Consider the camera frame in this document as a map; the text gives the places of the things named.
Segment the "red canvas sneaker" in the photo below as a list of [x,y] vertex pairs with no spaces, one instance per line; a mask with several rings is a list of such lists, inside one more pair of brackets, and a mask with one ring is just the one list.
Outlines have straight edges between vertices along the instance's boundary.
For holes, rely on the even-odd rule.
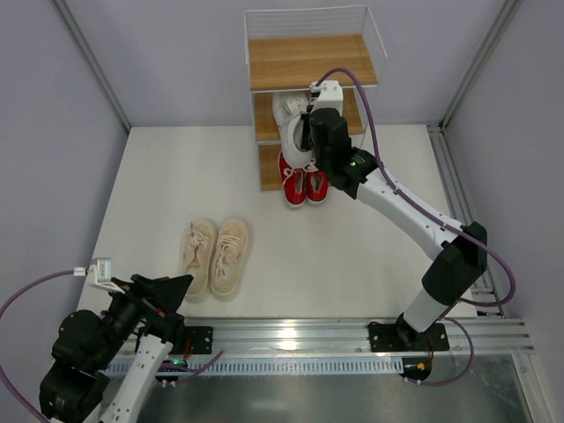
[[322,204],[328,196],[330,183],[323,171],[314,162],[304,167],[306,176],[306,196],[311,205]]
[[300,208],[306,201],[303,170],[291,167],[283,153],[280,152],[278,155],[278,171],[286,205],[292,209]]

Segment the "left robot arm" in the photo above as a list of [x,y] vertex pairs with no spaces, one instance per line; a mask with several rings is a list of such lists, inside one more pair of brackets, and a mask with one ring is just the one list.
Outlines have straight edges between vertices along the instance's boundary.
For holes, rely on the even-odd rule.
[[179,314],[192,276],[130,281],[112,278],[108,309],[101,315],[81,309],[68,315],[52,347],[53,366],[41,381],[41,413],[60,422],[83,422],[100,404],[109,384],[104,370],[135,330],[136,358],[103,422],[134,420],[160,364],[184,327]]

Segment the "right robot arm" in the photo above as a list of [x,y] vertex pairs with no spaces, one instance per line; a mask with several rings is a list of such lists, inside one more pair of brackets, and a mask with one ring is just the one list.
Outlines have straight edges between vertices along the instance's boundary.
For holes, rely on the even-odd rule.
[[334,108],[308,115],[309,144],[317,167],[330,184],[380,212],[407,234],[431,265],[422,288],[396,320],[393,339],[407,351],[426,343],[431,328],[445,316],[487,269],[487,231],[446,219],[388,176],[375,156],[352,144],[346,120]]

